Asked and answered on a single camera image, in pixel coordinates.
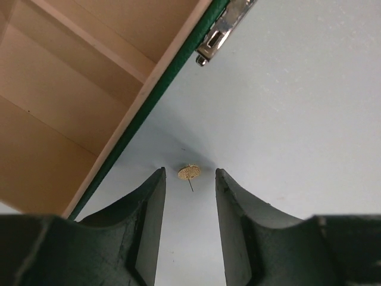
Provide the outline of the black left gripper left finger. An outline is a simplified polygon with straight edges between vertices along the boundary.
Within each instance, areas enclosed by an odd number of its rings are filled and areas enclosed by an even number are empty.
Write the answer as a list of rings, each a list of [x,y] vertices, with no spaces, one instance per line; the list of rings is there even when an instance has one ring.
[[[2,285],[154,285],[165,168],[80,222],[1,216]]]

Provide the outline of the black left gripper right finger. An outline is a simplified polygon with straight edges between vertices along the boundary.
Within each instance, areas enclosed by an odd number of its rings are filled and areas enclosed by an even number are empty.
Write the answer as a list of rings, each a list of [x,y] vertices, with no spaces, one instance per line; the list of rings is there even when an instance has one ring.
[[[216,170],[227,285],[379,285],[380,216],[302,220]]]

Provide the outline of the gold round stud earring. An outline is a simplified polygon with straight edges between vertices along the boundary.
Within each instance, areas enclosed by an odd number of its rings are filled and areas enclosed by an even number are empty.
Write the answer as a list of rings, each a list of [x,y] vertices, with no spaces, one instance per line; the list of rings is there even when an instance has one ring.
[[[194,188],[192,186],[191,180],[199,177],[201,174],[201,168],[195,164],[188,164],[179,169],[177,176],[179,179],[183,181],[188,181],[190,189],[194,192]]]

